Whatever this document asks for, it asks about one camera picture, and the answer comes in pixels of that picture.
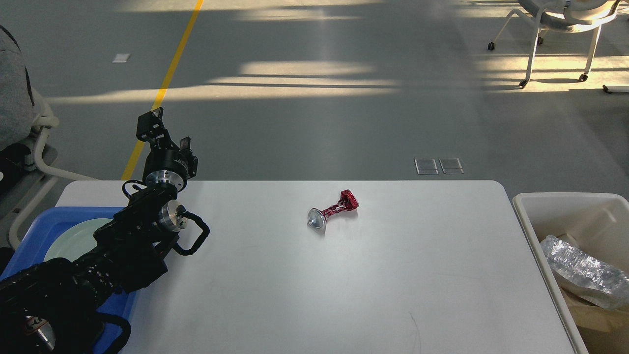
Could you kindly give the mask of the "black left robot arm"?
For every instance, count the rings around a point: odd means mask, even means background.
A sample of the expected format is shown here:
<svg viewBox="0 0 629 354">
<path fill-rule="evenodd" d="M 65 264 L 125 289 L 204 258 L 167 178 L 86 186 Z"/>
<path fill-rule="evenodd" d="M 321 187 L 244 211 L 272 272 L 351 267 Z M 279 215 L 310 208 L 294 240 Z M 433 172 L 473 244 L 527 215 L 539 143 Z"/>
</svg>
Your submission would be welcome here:
<svg viewBox="0 0 629 354">
<path fill-rule="evenodd" d="M 121 332 L 104 352 L 119 353 L 130 323 L 99 307 L 148 287 L 167 272 L 168 253 L 193 255 L 209 236 L 206 222 L 177 201 L 197 174 L 191 139 L 172 141 L 162 107 L 139 116 L 136 137 L 150 145 L 143 179 L 133 180 L 135 193 L 124 191 L 128 206 L 93 233 L 96 246 L 74 261 L 53 258 L 2 280 L 3 354 L 91 354 L 107 324 Z"/>
</svg>

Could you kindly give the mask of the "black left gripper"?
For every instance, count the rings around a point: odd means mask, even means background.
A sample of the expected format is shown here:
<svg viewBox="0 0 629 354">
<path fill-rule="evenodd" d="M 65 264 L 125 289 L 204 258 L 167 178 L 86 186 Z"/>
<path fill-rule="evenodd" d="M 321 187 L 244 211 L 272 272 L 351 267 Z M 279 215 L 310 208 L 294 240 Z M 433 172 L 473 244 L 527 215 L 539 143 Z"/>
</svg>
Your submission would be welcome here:
<svg viewBox="0 0 629 354">
<path fill-rule="evenodd" d="M 187 180 L 197 175 L 198 158 L 191 150 L 191 137 L 180 140 L 179 150 L 174 149 L 169 131 L 163 122 L 164 108 L 158 107 L 140 115 L 137 120 L 136 137 L 148 143 L 150 152 L 143 170 L 146 186 L 168 183 L 182 191 Z"/>
</svg>

